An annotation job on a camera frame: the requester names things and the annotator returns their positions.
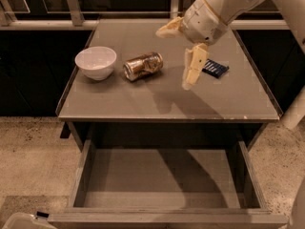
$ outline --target soda can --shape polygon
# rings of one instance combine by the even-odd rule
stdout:
[[[148,52],[130,59],[123,65],[124,73],[130,81],[157,73],[163,67],[163,59],[158,52]]]

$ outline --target speckled floor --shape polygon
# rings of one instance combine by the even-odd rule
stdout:
[[[0,117],[0,228],[16,212],[64,210],[80,153],[72,136],[59,138],[62,127],[51,117]],[[250,157],[272,212],[288,217],[297,211],[295,196],[305,194],[305,188],[299,191],[305,184],[305,120],[292,131],[269,124]]]

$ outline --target bowl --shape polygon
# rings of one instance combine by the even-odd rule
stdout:
[[[116,53],[107,47],[91,47],[75,57],[75,64],[81,72],[93,80],[106,79],[114,70]]]

